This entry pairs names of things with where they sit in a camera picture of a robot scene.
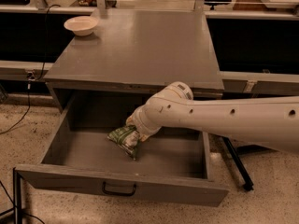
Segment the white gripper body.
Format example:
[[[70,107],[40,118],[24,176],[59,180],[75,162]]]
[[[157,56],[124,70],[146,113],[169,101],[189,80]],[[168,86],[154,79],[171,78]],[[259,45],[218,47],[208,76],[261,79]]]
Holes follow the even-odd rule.
[[[139,134],[153,136],[161,129],[161,126],[155,124],[146,115],[145,107],[143,105],[138,107],[131,116]]]

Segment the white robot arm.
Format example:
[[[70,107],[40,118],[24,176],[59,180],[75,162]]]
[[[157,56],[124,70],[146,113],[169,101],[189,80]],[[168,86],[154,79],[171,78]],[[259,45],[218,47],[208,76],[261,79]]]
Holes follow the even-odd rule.
[[[195,101],[174,82],[126,120],[143,140],[163,127],[188,128],[274,150],[299,153],[299,97]]]

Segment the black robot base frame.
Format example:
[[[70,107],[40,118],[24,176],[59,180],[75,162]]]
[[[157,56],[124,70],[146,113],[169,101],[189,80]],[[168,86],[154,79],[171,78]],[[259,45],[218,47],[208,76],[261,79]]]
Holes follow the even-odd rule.
[[[244,154],[252,154],[257,152],[264,152],[269,151],[267,147],[260,147],[257,145],[246,145],[242,147],[234,147],[231,140],[227,137],[222,138],[224,144],[226,145],[231,157],[233,158],[235,165],[244,179],[243,189],[245,191],[252,191],[253,190],[253,182],[249,176],[247,169],[245,168],[242,160],[240,159],[240,155]]]

